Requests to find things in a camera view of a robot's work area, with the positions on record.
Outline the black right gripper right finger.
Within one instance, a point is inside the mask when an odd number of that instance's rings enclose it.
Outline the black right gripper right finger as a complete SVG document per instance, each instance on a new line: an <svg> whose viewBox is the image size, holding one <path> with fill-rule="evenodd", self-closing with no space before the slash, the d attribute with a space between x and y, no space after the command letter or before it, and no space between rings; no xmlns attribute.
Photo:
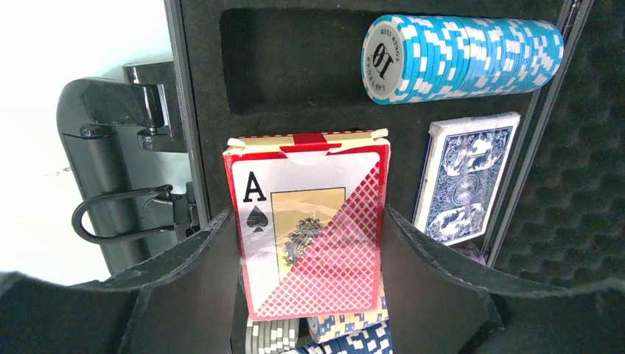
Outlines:
<svg viewBox="0 0 625 354"><path fill-rule="evenodd" d="M382 273L395 353L622 353L624 281L559 288L481 265L387 207Z"/></svg>

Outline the red playing card deck box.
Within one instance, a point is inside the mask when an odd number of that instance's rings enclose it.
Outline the red playing card deck box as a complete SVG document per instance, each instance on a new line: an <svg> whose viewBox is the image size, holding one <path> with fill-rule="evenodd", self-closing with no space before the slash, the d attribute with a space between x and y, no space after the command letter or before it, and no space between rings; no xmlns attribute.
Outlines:
<svg viewBox="0 0 625 354"><path fill-rule="evenodd" d="M373 309L391 146L385 128L228 140L249 316Z"/></svg>

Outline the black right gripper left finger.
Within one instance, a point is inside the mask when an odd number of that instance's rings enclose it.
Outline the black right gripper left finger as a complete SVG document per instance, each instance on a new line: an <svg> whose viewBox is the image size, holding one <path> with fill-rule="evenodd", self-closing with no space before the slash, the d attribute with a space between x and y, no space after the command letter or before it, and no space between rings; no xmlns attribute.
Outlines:
<svg viewBox="0 0 625 354"><path fill-rule="evenodd" d="M229 353L240 254L233 210L104 282L1 274L3 353Z"/></svg>

